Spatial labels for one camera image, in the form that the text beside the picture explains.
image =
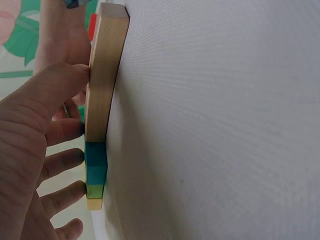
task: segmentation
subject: wooden piece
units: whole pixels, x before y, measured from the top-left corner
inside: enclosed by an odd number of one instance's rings
[[[96,199],[86,199],[86,207],[88,210],[91,211],[98,211],[102,209],[102,198],[96,198]]]
[[[90,57],[86,91],[85,140],[104,142],[120,59],[129,27],[123,5],[102,3]]]
[[[87,185],[104,185],[107,175],[105,142],[85,142],[85,176]]]
[[[102,199],[105,185],[86,185],[86,197],[88,199]]]

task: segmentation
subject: teal block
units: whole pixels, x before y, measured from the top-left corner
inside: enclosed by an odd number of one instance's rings
[[[105,142],[85,142],[85,174],[87,185],[104,185],[107,175],[107,153]]]

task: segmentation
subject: skin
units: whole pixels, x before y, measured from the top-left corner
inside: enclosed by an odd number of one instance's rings
[[[89,65],[91,44],[85,27],[86,7],[67,9],[63,0],[42,0],[39,29],[39,45],[34,72],[51,64]],[[77,106],[84,105],[86,88],[67,99],[54,114],[53,120],[81,119]]]
[[[43,197],[37,187],[84,160],[80,149],[48,157],[46,149],[84,133],[76,104],[90,76],[85,9],[67,10],[58,0],[41,4],[36,74],[0,101],[0,239],[75,240],[83,231],[79,219],[58,229],[50,219],[84,196],[84,182]],[[65,119],[63,105],[72,118]]]

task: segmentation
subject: colorful wooden toy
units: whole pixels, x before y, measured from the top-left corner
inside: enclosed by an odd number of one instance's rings
[[[107,153],[105,142],[86,142],[84,148],[86,183],[104,185],[107,175]]]
[[[94,40],[85,101],[84,159],[87,208],[100,210],[108,167],[106,135],[110,107],[129,17],[123,5],[102,3],[96,23],[94,16],[91,22],[89,36],[94,34]]]

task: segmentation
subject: fabric texture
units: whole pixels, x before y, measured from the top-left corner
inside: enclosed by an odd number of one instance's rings
[[[106,228],[126,240],[319,239],[319,1],[122,3]]]

